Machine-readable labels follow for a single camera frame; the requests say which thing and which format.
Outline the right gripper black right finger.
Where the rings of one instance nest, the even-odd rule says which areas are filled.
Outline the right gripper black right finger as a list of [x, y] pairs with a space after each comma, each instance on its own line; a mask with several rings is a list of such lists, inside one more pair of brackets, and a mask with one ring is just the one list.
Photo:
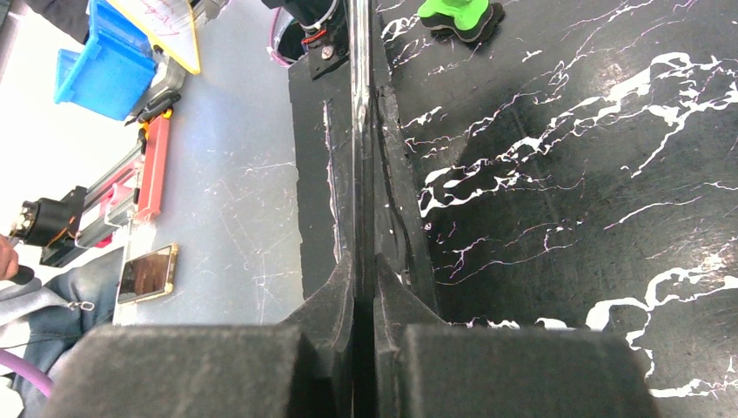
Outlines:
[[591, 331], [452, 327], [376, 258], [381, 417], [655, 417], [634, 354]]

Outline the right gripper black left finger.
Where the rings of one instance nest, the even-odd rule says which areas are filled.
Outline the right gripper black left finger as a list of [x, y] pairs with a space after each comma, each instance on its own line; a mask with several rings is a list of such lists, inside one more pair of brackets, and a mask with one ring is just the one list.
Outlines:
[[44, 417], [348, 417], [352, 259], [269, 326], [105, 326], [72, 351]]

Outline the green whiteboard eraser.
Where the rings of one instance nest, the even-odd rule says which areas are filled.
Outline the green whiteboard eraser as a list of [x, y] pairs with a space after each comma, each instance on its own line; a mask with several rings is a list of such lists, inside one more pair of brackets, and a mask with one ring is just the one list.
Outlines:
[[480, 41], [504, 17], [501, 3], [487, 0], [427, 0], [417, 16], [432, 32], [452, 32], [464, 43]]

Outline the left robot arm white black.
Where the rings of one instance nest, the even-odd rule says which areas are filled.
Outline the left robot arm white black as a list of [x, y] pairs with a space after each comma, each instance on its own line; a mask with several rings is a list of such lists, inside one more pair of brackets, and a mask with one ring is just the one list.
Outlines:
[[270, 10], [287, 11], [304, 37], [312, 80], [338, 69], [349, 58], [348, 7], [341, 0], [263, 0]]

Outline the person hand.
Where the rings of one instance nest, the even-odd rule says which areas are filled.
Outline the person hand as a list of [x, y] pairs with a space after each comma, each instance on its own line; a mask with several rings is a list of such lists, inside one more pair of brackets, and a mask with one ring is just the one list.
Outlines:
[[18, 254], [16, 251], [17, 242], [14, 239], [1, 236], [0, 239], [0, 274], [1, 280], [10, 280], [19, 272]]

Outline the smartphone gold case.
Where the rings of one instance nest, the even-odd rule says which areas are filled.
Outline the smartphone gold case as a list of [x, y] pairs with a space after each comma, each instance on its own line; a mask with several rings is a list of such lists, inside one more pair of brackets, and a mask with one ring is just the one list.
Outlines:
[[169, 244], [124, 263], [117, 304], [151, 300], [173, 291], [178, 245]]

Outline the aluminium stand with red part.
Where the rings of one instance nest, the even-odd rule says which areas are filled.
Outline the aluminium stand with red part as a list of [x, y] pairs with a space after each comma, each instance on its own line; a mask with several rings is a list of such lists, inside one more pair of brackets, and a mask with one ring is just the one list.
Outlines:
[[109, 244], [119, 228], [141, 224], [134, 219], [134, 196], [142, 166], [141, 145], [137, 145], [100, 179], [85, 187], [87, 195], [76, 237], [54, 248], [41, 247], [39, 264], [67, 266], [87, 250]]

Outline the person in denim clothes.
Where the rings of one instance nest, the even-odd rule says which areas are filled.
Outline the person in denim clothes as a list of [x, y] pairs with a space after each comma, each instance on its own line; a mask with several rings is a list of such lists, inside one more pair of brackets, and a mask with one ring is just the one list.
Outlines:
[[1, 349], [50, 378], [91, 329], [112, 320], [124, 250], [109, 251], [56, 277], [1, 286]]

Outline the black motor on stand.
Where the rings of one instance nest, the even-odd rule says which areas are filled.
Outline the black motor on stand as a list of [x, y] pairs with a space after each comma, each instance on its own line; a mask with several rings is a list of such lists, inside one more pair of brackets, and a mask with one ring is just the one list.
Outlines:
[[42, 248], [60, 246], [76, 237], [83, 215], [87, 189], [76, 186], [60, 200], [39, 198], [24, 201], [9, 237]]

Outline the red orange hand tool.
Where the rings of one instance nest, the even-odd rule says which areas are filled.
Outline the red orange hand tool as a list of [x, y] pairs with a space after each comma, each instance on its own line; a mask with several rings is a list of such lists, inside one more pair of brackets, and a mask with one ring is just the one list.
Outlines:
[[171, 116], [174, 104], [180, 99], [178, 91], [163, 91], [127, 122], [128, 125], [133, 122], [140, 124], [138, 138], [143, 166], [135, 190], [134, 219], [141, 224], [155, 219], [161, 213]]

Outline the blue plastic bin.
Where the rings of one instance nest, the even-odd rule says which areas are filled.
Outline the blue plastic bin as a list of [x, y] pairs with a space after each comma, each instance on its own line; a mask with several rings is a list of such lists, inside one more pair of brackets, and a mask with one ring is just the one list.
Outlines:
[[156, 73], [147, 36], [107, 1], [89, 2], [89, 36], [80, 52], [61, 49], [53, 100], [122, 121]]

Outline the blue yellow framed board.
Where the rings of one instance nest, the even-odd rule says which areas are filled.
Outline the blue yellow framed board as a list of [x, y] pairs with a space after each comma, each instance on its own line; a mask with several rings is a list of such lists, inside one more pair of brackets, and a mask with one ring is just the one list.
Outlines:
[[193, 9], [185, 0], [112, 0], [129, 19], [168, 56], [189, 73], [201, 72]]

